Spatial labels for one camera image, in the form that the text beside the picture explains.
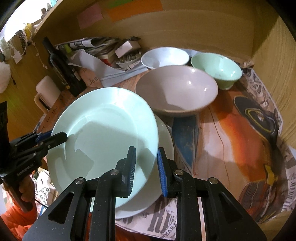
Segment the person's left hand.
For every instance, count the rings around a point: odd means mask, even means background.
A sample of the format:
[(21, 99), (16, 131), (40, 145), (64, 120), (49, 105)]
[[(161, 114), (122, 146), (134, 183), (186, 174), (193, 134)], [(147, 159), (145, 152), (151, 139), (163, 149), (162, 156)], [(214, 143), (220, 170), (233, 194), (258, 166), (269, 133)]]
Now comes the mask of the person's left hand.
[[(6, 185), (5, 183), (1, 184), (1, 187), (3, 188), (3, 190), (7, 191), (7, 192), (11, 192), (10, 189), (11, 187)], [(20, 183), (19, 183), (19, 191), (22, 194), (21, 199), (22, 201), (25, 202), (35, 202), (35, 186), (34, 186), (34, 182), (32, 181), (30, 175), (28, 175), (27, 177), (25, 177)], [(18, 203), (15, 201), (15, 199), (12, 197), (12, 195), (10, 194), (13, 203), (15, 205), (18, 205)]]

